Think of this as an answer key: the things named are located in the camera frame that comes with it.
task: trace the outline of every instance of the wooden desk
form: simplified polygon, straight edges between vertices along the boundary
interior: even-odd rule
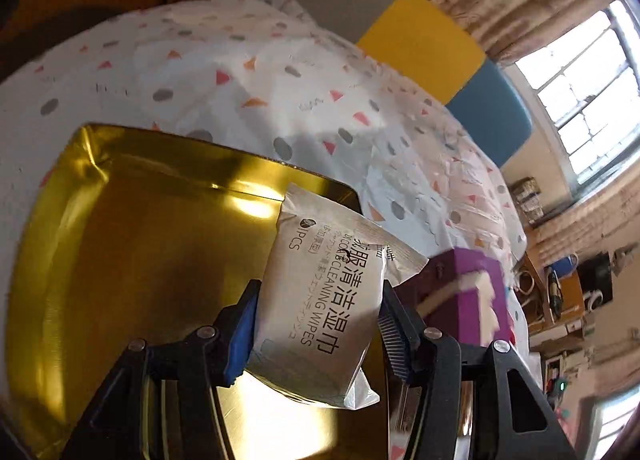
[[[524,255],[524,263],[522,267],[529,272],[533,278],[533,283],[540,292],[540,297],[542,297],[542,313],[544,316],[543,321],[540,323],[529,324],[529,334],[532,333],[531,327],[533,325],[540,326],[540,329],[533,333],[540,332],[547,328],[552,328],[555,326],[556,321],[554,319],[554,315],[551,313],[551,306],[549,305],[549,290],[546,282],[546,273],[541,265],[539,256],[535,251],[527,249],[527,252],[525,252]]]
[[[584,301],[582,300],[582,289],[578,273],[574,272],[568,277],[560,280],[562,289],[562,315],[559,319],[548,326],[545,321],[532,323],[529,325],[529,335],[537,334],[555,326],[566,325],[584,315]]]

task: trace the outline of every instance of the blue object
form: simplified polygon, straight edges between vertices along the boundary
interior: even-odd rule
[[[533,129],[522,98],[489,59],[446,106],[498,167],[516,153]]]
[[[574,273],[575,269],[578,267],[578,256],[575,254],[571,254],[562,257],[561,259],[558,259],[556,262],[552,263],[550,267],[556,272],[558,279],[562,279]]]

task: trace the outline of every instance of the window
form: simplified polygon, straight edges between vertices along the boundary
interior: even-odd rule
[[[640,386],[596,406],[586,460],[600,460],[604,456],[631,418],[638,403]]]
[[[639,144],[639,63],[639,30],[620,1],[516,62],[558,130],[578,186]]]

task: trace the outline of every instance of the window frame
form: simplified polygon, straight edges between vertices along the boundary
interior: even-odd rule
[[[632,386],[632,387],[630,387],[630,388],[628,388],[626,390],[623,390],[622,392],[612,393],[611,395],[606,396],[605,398],[598,399],[593,404],[593,409],[592,409],[591,418],[590,418],[590,426],[589,426],[589,430],[590,430],[589,443],[588,443],[587,449],[584,452],[584,456],[583,456],[583,458],[585,460],[593,460],[594,459],[594,456],[596,454],[596,449],[597,449],[598,444],[600,443],[601,440],[604,440],[604,439],[612,436],[613,434],[620,434],[622,432],[622,430],[624,429],[624,426],[623,426],[620,429],[618,429],[618,430],[616,430],[616,431],[614,431],[612,433],[609,433],[606,436],[601,437],[600,436],[600,431],[602,430],[603,426],[605,426],[606,424],[609,424],[610,422],[615,421],[617,418],[621,418],[622,416],[629,415],[631,417],[631,415],[633,415],[633,412],[638,409],[638,406],[636,406],[632,410],[630,410],[630,411],[620,415],[619,417],[616,417],[615,419],[603,424],[603,422],[602,422],[602,413],[603,413],[604,409],[606,408],[606,406],[609,405],[611,402],[615,401],[616,399],[621,399],[620,402],[622,402],[622,400],[624,400],[624,398],[626,396],[632,396],[633,393],[634,392],[638,392],[638,390],[640,390],[640,385],[636,384],[635,386]]]
[[[624,6],[625,11],[631,17],[634,27],[636,29],[636,32],[640,36],[640,26],[636,22],[635,16],[629,10],[626,2],[624,2],[623,0],[619,0],[619,1]],[[549,141],[552,141],[552,146],[556,149],[556,151],[554,152],[558,153],[557,156],[559,157],[560,167],[562,169],[562,173],[564,174],[568,188],[572,193],[572,197],[574,201],[577,199],[580,199],[581,197],[590,193],[594,189],[598,188],[602,183],[604,183],[613,174],[615,174],[616,171],[620,168],[620,166],[622,166],[629,157],[633,156],[635,153],[640,153],[639,152],[640,133],[638,133],[616,157],[612,158],[603,167],[601,167],[601,169],[598,169],[596,172],[593,172],[590,176],[588,176],[588,178],[583,183],[580,183],[578,182],[578,174],[575,173],[571,165],[571,162],[569,160],[570,154],[566,150],[564,143],[562,143],[562,140],[560,138],[559,130],[562,129],[571,120],[573,120],[578,114],[580,114],[585,107],[589,106],[589,104],[591,104],[598,96],[600,96],[605,90],[607,90],[607,88],[609,88],[610,85],[612,85],[613,82],[615,82],[615,80],[617,80],[617,78],[619,78],[620,75],[622,75],[623,72],[625,72],[629,68],[632,69],[634,73],[634,77],[636,78],[636,83],[638,84],[638,88],[640,90],[640,68],[639,68],[640,61],[636,60],[633,57],[629,43],[624,35],[624,32],[622,31],[622,28],[620,27],[620,24],[615,14],[610,9],[610,6],[603,8],[602,12],[604,12],[607,15],[607,18],[609,19],[609,22],[610,22],[609,27],[604,29],[596,37],[596,39],[594,39],[588,46],[582,49],[580,53],[578,53],[578,55],[572,58],[571,61],[567,62],[567,64],[562,66],[562,68],[560,68],[554,75],[548,78],[546,82],[544,82],[539,88],[533,88],[529,84],[529,81],[526,79],[524,74],[518,69],[518,72],[523,76],[524,81],[527,83],[527,86],[529,87],[530,90],[532,90],[532,94],[533,96],[535,96],[536,102],[540,104],[540,107],[542,108],[543,114],[536,115],[536,117],[538,117],[538,120],[543,123],[543,126],[545,127],[545,129],[543,129],[543,131],[545,132],[545,136]],[[554,122],[553,120],[551,120],[551,117],[549,116],[546,110],[546,107],[542,103],[542,100],[540,99],[538,94],[541,91],[543,91],[546,87],[548,87],[548,85],[554,82],[555,79],[559,77],[559,75],[562,75],[564,71],[569,66],[571,66],[571,64],[573,64],[578,58],[580,58],[581,55],[583,55],[589,48],[593,46],[594,43],[596,43],[599,39],[601,39],[603,35],[609,32],[610,30],[616,34],[618,42],[620,43],[620,47],[622,48],[622,51],[625,55],[625,59],[626,59],[625,62],[619,66],[618,70],[616,71],[615,77],[612,78],[601,90],[599,90],[597,94],[591,96],[588,100],[580,101],[580,103],[576,107],[574,107],[574,109],[572,109],[571,111],[563,115],[560,119],[558,119],[558,121]],[[574,154],[576,151],[582,148],[585,144],[587,144],[590,140],[593,140],[593,137],[597,135],[597,133],[599,133],[602,129],[603,128],[600,128],[600,130],[598,130],[593,134],[591,133],[591,130],[590,130],[589,131],[590,137],[583,144],[581,144],[580,147],[576,148],[571,154]],[[597,164],[599,160],[600,159],[596,160],[592,165]]]

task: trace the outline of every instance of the orange triangle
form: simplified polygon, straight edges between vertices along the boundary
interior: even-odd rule
[[[248,101],[242,104],[242,107],[257,107],[257,106],[269,106],[268,102],[263,101],[261,98],[252,96]]]
[[[243,64],[243,66],[247,70],[255,70],[255,57],[252,57],[251,59],[249,59],[247,62]]]
[[[385,218],[371,204],[369,204],[369,211],[371,211],[371,219],[373,221],[385,221]]]

